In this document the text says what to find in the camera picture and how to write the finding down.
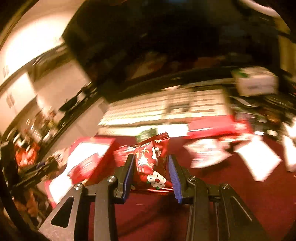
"red tablecloth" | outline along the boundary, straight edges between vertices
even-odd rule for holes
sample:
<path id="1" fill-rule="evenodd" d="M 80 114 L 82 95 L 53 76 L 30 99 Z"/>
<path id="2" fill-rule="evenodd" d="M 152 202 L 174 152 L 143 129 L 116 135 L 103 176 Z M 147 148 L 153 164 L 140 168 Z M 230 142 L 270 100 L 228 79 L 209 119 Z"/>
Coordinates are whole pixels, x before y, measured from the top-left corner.
<path id="1" fill-rule="evenodd" d="M 284 159 L 281 145 L 264 140 Z M 120 145 L 132 145 L 135 138 L 116 137 L 116 141 Z M 181 137 L 171 137 L 169 153 L 177 156 L 180 165 L 190 168 L 192 158 L 183 148 L 185 142 Z M 261 222 L 271 240 L 280 241 L 296 219 L 295 173 L 287 172 L 284 162 L 264 182 L 254 181 L 236 153 L 217 165 L 190 169 L 190 173 L 209 184 L 229 183 Z M 115 211 L 120 241 L 185 240 L 188 207 L 179 205 L 173 195 L 131 194 L 126 204 L 115 206 Z"/>

